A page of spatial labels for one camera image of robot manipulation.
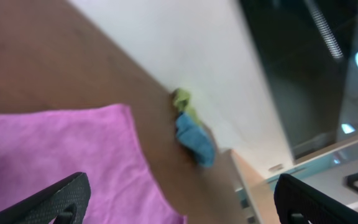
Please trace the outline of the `purple microfiber cloth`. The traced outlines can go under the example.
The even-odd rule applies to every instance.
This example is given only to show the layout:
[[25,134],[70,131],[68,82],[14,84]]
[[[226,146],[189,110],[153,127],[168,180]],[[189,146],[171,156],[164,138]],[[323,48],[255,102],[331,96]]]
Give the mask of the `purple microfiber cloth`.
[[131,110],[0,114],[0,211],[75,173],[91,187],[85,223],[186,223],[142,153]]

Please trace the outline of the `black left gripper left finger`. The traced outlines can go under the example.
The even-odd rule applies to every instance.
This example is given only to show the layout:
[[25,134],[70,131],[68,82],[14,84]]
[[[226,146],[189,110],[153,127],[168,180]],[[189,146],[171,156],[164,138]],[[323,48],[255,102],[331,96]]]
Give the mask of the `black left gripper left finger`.
[[0,224],[82,224],[90,197],[88,176],[76,172],[0,211]]

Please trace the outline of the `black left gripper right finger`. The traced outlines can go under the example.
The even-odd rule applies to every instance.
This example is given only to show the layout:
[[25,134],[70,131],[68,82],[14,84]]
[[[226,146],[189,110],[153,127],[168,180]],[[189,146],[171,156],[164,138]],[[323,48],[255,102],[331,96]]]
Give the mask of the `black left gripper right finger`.
[[290,174],[280,175],[274,203],[281,224],[358,224],[358,212]]

